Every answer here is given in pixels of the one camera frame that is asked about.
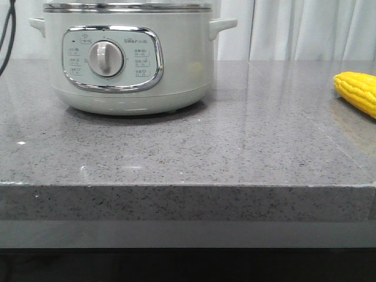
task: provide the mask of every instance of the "chrome trim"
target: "chrome trim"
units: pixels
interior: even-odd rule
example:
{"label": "chrome trim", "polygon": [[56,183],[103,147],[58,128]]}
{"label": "chrome trim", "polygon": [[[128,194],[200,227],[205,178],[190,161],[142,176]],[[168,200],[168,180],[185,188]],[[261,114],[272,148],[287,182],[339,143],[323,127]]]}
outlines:
{"label": "chrome trim", "polygon": [[[156,57],[157,57],[157,70],[153,77],[149,79],[146,82],[135,84],[135,85],[124,85],[124,86],[100,86],[100,85],[90,85],[85,84],[82,82],[78,82],[71,78],[68,73],[66,72],[64,68],[64,37],[66,34],[74,31],[132,31],[132,32],[140,32],[140,33],[146,33],[148,34],[151,39],[153,40]],[[139,26],[118,26],[118,25],[112,25],[112,26],[75,26],[72,28],[69,28],[62,39],[62,70],[64,72],[65,77],[67,80],[75,85],[78,88],[81,88],[83,90],[88,91],[94,91],[94,92],[100,92],[100,93],[122,93],[122,92],[135,92],[135,91],[142,91],[147,90],[159,83],[159,81],[163,77],[164,70],[164,61],[163,61],[163,52],[162,52],[162,45],[160,44],[158,36],[153,32],[152,30],[144,27]]]}
{"label": "chrome trim", "polygon": [[82,14],[128,14],[128,13],[188,13],[211,12],[211,4],[141,4],[141,3],[47,3],[43,5],[46,13]]}

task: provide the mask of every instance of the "white cooker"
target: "white cooker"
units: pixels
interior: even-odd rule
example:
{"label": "white cooker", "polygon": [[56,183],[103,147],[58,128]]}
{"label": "white cooker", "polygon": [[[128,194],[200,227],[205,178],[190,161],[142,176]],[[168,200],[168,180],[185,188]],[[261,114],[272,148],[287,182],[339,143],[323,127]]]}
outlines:
{"label": "white cooker", "polygon": [[213,77],[213,40],[237,25],[209,4],[44,4],[52,86],[74,108],[106,115],[176,110]]}

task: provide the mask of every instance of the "corn cob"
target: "corn cob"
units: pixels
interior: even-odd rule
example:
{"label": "corn cob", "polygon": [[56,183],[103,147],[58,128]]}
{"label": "corn cob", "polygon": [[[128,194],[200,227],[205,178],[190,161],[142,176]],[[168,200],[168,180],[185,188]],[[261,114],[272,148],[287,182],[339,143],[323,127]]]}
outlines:
{"label": "corn cob", "polygon": [[334,77],[334,87],[347,102],[376,119],[376,76],[343,72]]}

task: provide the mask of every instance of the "speckled stone surface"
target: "speckled stone surface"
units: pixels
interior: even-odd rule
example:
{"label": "speckled stone surface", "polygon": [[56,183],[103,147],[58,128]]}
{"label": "speckled stone surface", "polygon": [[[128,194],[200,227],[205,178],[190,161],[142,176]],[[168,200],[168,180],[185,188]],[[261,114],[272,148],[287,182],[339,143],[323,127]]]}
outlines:
{"label": "speckled stone surface", "polygon": [[376,122],[334,92],[347,70],[376,65],[218,62],[199,103],[111,117],[61,102],[47,61],[11,61],[0,78],[0,219],[376,219]]}
{"label": "speckled stone surface", "polygon": [[369,216],[370,220],[376,220],[376,197],[374,197],[374,203],[371,208],[371,213]]}

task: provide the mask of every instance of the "dark floor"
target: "dark floor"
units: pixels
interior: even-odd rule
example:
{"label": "dark floor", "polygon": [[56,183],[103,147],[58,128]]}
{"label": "dark floor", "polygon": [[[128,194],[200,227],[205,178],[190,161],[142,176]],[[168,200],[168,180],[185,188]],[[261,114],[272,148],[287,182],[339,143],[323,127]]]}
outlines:
{"label": "dark floor", "polygon": [[375,282],[376,250],[1,250],[9,281]]}

